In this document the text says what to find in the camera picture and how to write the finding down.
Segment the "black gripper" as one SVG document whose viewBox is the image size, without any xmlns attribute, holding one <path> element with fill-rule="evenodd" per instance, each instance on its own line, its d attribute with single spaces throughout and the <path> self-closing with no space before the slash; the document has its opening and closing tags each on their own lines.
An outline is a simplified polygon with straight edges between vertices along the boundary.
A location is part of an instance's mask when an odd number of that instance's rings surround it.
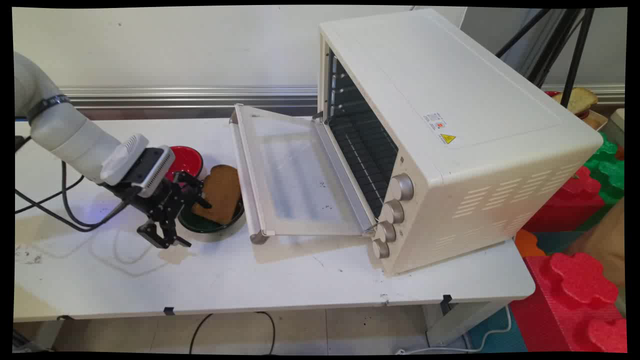
<svg viewBox="0 0 640 360">
<path fill-rule="evenodd" d="M 158 249 L 171 246 L 190 248 L 192 244 L 180 237 L 176 231 L 176 218 L 184 207 L 200 205 L 211 209 L 212 205 L 205 199 L 204 182 L 186 171 L 173 173 L 173 181 L 163 177 L 149 197 L 133 193 L 132 182 L 121 182 L 116 186 L 107 185 L 106 189 L 117 198 L 128 200 L 130 207 L 144 214 L 147 219 L 137 228 L 137 234 Z"/>
</svg>

